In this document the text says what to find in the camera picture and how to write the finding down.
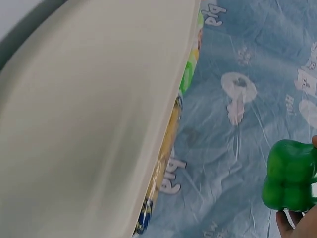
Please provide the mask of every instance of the plastic container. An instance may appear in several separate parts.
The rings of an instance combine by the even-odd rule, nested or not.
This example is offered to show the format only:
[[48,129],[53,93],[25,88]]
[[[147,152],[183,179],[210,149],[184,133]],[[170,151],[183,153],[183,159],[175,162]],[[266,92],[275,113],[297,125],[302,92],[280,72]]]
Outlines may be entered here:
[[267,161],[264,204],[274,210],[306,212],[317,204],[317,149],[293,140],[278,141]]
[[199,1],[69,0],[0,74],[0,236],[130,238]]

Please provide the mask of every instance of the finger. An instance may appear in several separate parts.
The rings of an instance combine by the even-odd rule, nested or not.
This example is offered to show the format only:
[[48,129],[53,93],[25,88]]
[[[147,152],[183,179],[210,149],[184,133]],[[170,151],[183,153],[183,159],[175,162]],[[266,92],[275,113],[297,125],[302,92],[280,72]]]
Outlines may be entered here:
[[299,221],[303,218],[303,213],[301,213],[301,212],[292,212],[292,211],[289,211],[288,213],[289,213],[289,215],[290,215],[290,217],[291,217],[291,219],[292,219],[292,221],[293,221],[293,223],[294,223],[295,226],[296,226],[296,225],[299,223]]
[[289,238],[293,231],[293,228],[291,224],[289,224],[285,212],[279,211],[276,213],[276,222],[277,222],[277,226],[281,234],[281,237]]
[[315,148],[317,148],[317,135],[314,135],[314,136],[312,137],[312,143],[313,143],[313,146],[314,146]]

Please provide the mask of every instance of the white cartoon illustration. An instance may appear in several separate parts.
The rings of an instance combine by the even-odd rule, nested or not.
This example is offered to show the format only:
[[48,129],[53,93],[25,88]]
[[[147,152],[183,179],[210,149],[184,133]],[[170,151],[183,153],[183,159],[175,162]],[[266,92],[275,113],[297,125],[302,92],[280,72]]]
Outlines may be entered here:
[[298,90],[302,90],[307,94],[317,98],[316,84],[317,79],[312,77],[306,71],[299,69],[297,80],[294,81],[295,86]]
[[232,99],[227,106],[228,118],[232,125],[238,125],[243,118],[244,104],[254,100],[257,89],[247,76],[236,72],[224,74],[221,77],[221,85]]
[[302,70],[309,73],[311,76],[317,78],[317,42],[314,42],[311,47],[311,55]]
[[317,107],[309,100],[303,99],[298,105],[299,111],[307,123],[317,129]]
[[[298,69],[298,78],[295,86],[307,94],[317,98],[317,42],[311,47],[311,56],[302,69]],[[317,106],[310,100],[303,99],[298,105],[299,111],[307,123],[317,129]]]

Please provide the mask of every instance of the bell pepper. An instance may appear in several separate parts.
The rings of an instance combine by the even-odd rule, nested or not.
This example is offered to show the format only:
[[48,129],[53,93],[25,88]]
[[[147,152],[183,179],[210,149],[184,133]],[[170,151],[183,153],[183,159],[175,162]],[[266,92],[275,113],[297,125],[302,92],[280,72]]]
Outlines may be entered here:
[[308,211],[317,203],[312,184],[317,182],[317,149],[312,144],[280,140],[267,160],[262,201],[270,209]]

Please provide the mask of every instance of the cartoon character print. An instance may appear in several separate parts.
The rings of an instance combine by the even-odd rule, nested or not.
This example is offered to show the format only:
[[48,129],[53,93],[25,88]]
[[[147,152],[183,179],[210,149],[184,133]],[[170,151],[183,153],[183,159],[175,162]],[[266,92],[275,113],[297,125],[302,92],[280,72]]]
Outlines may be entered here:
[[311,47],[311,55],[308,57],[308,61],[302,70],[317,78],[317,42],[313,43]]
[[314,70],[316,68],[316,63],[315,62],[311,62],[311,64],[308,66],[309,70]]
[[298,70],[298,77],[294,83],[297,90],[304,91],[315,98],[317,97],[317,79],[309,74],[306,70]]

